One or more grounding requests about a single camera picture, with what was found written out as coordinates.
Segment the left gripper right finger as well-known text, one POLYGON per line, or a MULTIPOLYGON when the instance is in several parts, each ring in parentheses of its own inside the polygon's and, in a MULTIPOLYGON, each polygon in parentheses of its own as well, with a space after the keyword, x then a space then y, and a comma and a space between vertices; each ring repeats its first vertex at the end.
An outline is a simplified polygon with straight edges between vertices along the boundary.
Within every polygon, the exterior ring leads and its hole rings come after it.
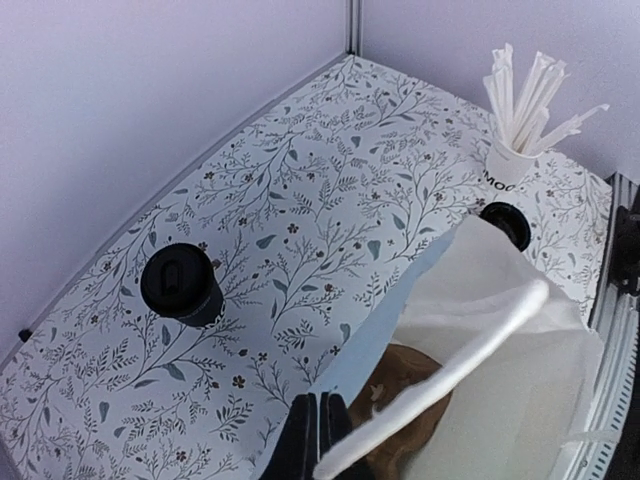
MULTIPOLYGON (((353 429, 347 406, 341 395, 322 393, 319 407, 318 459, 346 437, 353 429)), ((337 480, 373 480, 373 471, 365 459, 360 459, 341 472, 337 480)))

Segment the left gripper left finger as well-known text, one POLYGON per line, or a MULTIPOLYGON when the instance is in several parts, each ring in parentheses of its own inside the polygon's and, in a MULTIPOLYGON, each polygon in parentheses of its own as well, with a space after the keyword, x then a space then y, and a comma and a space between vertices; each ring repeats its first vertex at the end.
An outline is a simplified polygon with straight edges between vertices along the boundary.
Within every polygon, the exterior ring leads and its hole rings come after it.
POLYGON ((318 405, 313 393, 298 395, 284 421, 260 480, 308 480, 318 461, 318 405))

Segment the brown cardboard cup carrier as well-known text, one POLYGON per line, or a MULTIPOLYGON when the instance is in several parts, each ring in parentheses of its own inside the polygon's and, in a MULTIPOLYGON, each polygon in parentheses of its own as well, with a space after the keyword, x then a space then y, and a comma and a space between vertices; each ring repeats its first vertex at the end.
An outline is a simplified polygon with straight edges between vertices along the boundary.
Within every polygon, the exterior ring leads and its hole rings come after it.
POLYGON ((427 408, 412 407, 407 395, 440 369, 441 364, 427 354, 409 346, 390 344, 348 407, 355 428, 380 414, 393 430, 366 455, 377 479, 399 479, 407 462, 435 433, 452 395, 445 395, 427 408))

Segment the white paper bag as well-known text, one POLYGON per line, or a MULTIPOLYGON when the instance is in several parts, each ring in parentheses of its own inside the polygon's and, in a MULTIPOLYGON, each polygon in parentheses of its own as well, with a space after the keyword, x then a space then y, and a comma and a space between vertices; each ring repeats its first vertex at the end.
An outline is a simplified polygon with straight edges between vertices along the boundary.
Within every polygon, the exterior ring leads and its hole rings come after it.
MULTIPOLYGON (((347 409, 390 344, 441 364, 407 395, 449 406, 399 479, 562 479, 586 443, 612 440, 588 423, 604 351, 577 305, 507 235, 471 216, 429 246, 383 296, 307 392, 347 409)), ((336 477, 393 430, 377 414, 317 461, 336 477)))

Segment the black paper coffee cup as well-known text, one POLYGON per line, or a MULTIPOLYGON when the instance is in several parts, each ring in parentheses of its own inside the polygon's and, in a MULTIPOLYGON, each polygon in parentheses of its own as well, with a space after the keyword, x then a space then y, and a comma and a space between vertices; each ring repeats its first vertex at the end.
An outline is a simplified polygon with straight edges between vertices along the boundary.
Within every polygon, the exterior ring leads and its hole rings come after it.
POLYGON ((224 306, 210 258, 189 243, 174 243, 152 255, 140 291, 150 310, 190 327, 213 325, 224 306))

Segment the black coffee cup lid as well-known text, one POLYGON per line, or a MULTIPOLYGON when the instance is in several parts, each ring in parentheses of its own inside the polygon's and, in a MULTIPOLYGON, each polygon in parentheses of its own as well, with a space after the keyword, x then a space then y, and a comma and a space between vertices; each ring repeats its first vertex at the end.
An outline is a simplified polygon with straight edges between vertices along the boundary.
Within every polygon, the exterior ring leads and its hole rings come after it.
POLYGON ((175 243, 158 250, 147 261, 140 279, 144 303, 164 317, 193 313, 209 296, 211 264, 196 245, 175 243))

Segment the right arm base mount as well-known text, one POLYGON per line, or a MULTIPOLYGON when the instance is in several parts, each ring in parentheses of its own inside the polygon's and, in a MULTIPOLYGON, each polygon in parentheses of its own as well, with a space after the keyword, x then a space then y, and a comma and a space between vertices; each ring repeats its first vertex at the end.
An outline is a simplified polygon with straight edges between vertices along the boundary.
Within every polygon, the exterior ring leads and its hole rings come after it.
POLYGON ((639 192, 629 208, 616 211, 611 275, 623 293, 639 296, 639 192))

